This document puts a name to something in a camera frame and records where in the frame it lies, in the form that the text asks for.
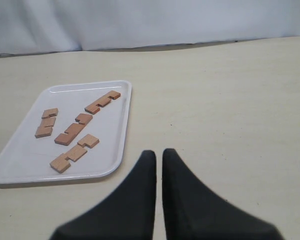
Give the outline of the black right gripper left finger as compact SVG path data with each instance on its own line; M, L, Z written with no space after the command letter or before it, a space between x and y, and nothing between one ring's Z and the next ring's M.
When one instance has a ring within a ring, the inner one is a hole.
M123 182L103 201L59 226L52 240L151 240L157 194L156 155L144 150Z

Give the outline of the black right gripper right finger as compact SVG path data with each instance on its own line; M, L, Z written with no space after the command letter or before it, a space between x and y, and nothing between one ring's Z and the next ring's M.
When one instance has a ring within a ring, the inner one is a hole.
M168 240L281 240L271 223L218 196L187 167L177 151L162 155L162 206Z

